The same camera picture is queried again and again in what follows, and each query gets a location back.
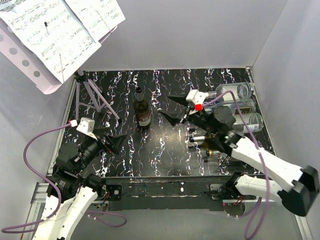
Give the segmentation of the dark brown wine bottle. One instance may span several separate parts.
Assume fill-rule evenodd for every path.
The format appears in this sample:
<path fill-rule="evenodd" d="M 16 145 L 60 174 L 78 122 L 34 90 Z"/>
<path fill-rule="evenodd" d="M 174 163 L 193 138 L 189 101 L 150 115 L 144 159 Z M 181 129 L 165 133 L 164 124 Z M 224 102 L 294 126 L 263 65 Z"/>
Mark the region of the dark brown wine bottle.
<path fill-rule="evenodd" d="M 138 126 L 146 129 L 151 125 L 151 109 L 149 102 L 144 98 L 144 93 L 141 87 L 135 88 L 135 100 L 133 109 Z"/>

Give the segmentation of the clear bottle black cork cap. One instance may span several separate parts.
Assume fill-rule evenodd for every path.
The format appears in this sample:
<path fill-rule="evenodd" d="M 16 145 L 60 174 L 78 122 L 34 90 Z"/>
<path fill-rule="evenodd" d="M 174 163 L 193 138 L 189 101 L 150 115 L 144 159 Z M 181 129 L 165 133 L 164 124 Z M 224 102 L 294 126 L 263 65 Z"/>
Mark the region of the clear bottle black cork cap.
<path fill-rule="evenodd" d="M 233 124 L 233 128 L 239 133 L 247 134 L 248 130 L 241 120 L 240 115 L 237 114 L 234 115 L 234 117 L 235 123 Z M 242 117 L 252 133 L 260 132 L 263 129 L 263 117 L 259 113 L 242 114 Z"/>

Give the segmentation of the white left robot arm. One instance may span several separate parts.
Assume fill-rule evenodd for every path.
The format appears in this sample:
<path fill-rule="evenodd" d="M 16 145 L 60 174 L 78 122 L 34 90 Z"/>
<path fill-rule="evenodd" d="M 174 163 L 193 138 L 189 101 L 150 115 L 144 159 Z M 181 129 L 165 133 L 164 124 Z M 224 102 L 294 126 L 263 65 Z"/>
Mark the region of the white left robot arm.
<path fill-rule="evenodd" d="M 121 199 L 122 187 L 109 185 L 106 180 L 93 173 L 86 177 L 82 172 L 100 153 L 119 154 L 125 134 L 112 136 L 107 128 L 96 128 L 85 134 L 81 144 L 67 142 L 58 151 L 43 210 L 43 222 L 33 235 L 35 240 L 69 240 L 96 200 L 104 205 L 108 201 Z"/>

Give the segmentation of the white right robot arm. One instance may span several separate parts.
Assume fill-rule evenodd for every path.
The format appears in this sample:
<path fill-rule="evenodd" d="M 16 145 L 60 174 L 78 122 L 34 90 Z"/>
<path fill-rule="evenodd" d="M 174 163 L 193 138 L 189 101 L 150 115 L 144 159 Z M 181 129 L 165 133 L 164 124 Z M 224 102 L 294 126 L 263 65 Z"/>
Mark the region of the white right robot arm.
<path fill-rule="evenodd" d="M 168 95 L 170 100 L 185 106 L 185 113 L 161 111 L 175 126 L 185 121 L 196 125 L 212 137 L 209 144 L 214 150 L 240 160 L 264 173 L 254 178 L 235 172 L 224 186 L 215 190 L 218 198 L 237 199 L 256 196 L 281 202 L 291 213 L 305 217 L 320 193 L 318 171 L 308 165 L 304 168 L 284 161 L 254 143 L 252 138 L 237 133 L 236 119 L 227 106 L 218 106 L 213 112 L 204 110 L 205 94 L 193 90 L 184 95 Z"/>

